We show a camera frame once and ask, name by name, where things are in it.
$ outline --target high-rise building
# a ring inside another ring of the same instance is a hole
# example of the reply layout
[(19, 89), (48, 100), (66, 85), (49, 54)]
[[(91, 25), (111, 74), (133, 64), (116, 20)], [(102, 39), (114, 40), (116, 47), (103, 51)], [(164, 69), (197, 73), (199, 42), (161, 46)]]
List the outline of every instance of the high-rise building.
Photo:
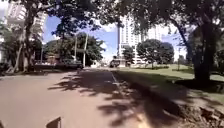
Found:
[(146, 39), (162, 39), (162, 34), (161, 34), (161, 28), (159, 26), (156, 26), (155, 28), (149, 29), (146, 32), (146, 35), (135, 35), (133, 33), (134, 27), (131, 25), (132, 24), (132, 19), (123, 17), (122, 23), (124, 27), (118, 28), (118, 50), (117, 50), (117, 55), (120, 58), (123, 58), (123, 51), (125, 50), (126, 47), (133, 47), (135, 57), (134, 57), (134, 63), (141, 63), (143, 62), (137, 53), (137, 45), (138, 43), (141, 43), (142, 41)]
[[(7, 25), (23, 25), (25, 21), (26, 9), (22, 5), (18, 5), (16, 2), (12, 2), (8, 5), (8, 9), (5, 14), (5, 24)], [(34, 19), (34, 24), (32, 31), (39, 36), (43, 35), (45, 21), (47, 19), (47, 14), (40, 12), (38, 17)]]
[(137, 61), (141, 61), (137, 56), (137, 45), (141, 42), (141, 35), (135, 35), (133, 33), (133, 27), (131, 27), (131, 18), (124, 17), (122, 18), (122, 22), (124, 27), (118, 28), (118, 56), (123, 58), (123, 51), (126, 47), (133, 47), (135, 58), (134, 63)]

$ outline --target asphalt road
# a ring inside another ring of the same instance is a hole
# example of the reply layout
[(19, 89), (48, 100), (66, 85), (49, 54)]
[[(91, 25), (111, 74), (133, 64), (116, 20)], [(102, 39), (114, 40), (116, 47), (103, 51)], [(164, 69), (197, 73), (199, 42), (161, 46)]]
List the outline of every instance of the asphalt road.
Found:
[(4, 128), (137, 128), (109, 71), (0, 78)]

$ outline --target grass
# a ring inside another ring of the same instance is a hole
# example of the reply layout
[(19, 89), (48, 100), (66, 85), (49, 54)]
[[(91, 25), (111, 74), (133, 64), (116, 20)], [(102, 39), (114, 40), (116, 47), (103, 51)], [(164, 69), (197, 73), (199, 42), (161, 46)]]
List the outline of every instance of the grass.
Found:
[[(169, 69), (150, 70), (121, 68), (119, 71), (121, 74), (123, 73), (127, 75), (133, 81), (138, 81), (139, 83), (149, 85), (151, 88), (156, 88), (157, 90), (165, 93), (173, 93), (173, 91), (177, 91), (176, 89), (180, 88), (180, 86), (173, 84), (172, 80), (194, 78), (193, 69), (189, 69), (187, 66), (181, 65), (180, 71), (175, 69), (177, 69), (177, 65), (170, 65)], [(212, 75), (211, 79), (224, 81), (224, 77), (219, 75)], [(224, 103), (224, 94), (200, 91), (200, 95)]]

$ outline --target sky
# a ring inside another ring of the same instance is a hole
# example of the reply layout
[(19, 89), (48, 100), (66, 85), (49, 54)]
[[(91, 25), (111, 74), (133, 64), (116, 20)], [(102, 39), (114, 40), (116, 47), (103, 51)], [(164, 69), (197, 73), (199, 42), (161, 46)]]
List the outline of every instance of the sky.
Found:
[[(4, 16), (4, 10), (7, 9), (7, 2), (0, 2), (0, 18)], [(56, 17), (48, 17), (45, 24), (45, 30), (43, 34), (44, 43), (56, 39), (55, 36), (51, 34), (52, 31), (56, 30), (57, 25), (60, 23), (60, 20)], [(96, 31), (89, 31), (88, 29), (82, 30), (83, 32), (88, 33), (89, 35), (95, 36), (99, 38), (99, 40), (105, 41), (105, 44), (102, 47), (106, 48), (106, 51), (103, 52), (103, 56), (107, 59), (112, 59), (112, 56), (117, 55), (117, 28), (114, 24), (110, 24), (107, 26), (102, 26), (100, 30)], [(163, 42), (170, 42), (175, 49), (174, 59), (177, 60), (179, 54), (185, 57), (186, 50), (182, 48), (180, 53), (178, 52), (179, 47), (178, 40), (174, 40), (174, 37), (178, 35), (168, 35), (167, 29), (162, 31), (162, 41)]]
[[(60, 20), (56, 17), (48, 17), (45, 24), (44, 30), (44, 43), (54, 40), (57, 37), (51, 34), (52, 31), (56, 30), (57, 25), (60, 23)], [(103, 52), (105, 58), (112, 58), (113, 55), (117, 54), (117, 28), (115, 25), (102, 26), (101, 29), (96, 31), (90, 31), (88, 29), (81, 30), (81, 32), (86, 32), (89, 35), (92, 35), (99, 40), (105, 41), (105, 44), (102, 45), (106, 49)]]

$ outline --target lane line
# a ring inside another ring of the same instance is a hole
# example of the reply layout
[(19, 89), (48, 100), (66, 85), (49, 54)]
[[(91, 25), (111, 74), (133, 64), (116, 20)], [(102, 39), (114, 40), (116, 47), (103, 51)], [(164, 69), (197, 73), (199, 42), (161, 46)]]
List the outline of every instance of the lane line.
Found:
[[(113, 74), (110, 70), (108, 70), (108, 71), (111, 73), (111, 76), (112, 76), (112, 78), (113, 78), (113, 80), (114, 80), (114, 82), (115, 82), (115, 85), (116, 85), (117, 88), (118, 88), (118, 92), (121, 94), (121, 96), (123, 97), (123, 99), (126, 99), (126, 96), (123, 94), (123, 92), (122, 92), (121, 89), (120, 89), (120, 83), (118, 82), (118, 80), (116, 79), (116, 77), (114, 76), (114, 74)], [(133, 107), (131, 107), (131, 106), (127, 106), (127, 107), (128, 107), (129, 110), (135, 115), (135, 117), (136, 117), (136, 119), (137, 119), (137, 122), (139, 122), (139, 123), (138, 123), (138, 128), (151, 128), (151, 127), (149, 126), (148, 121), (145, 119), (144, 114), (142, 114), (142, 113), (137, 113), (137, 112), (136, 112), (137, 110), (135, 110), (135, 108), (133, 108)]]

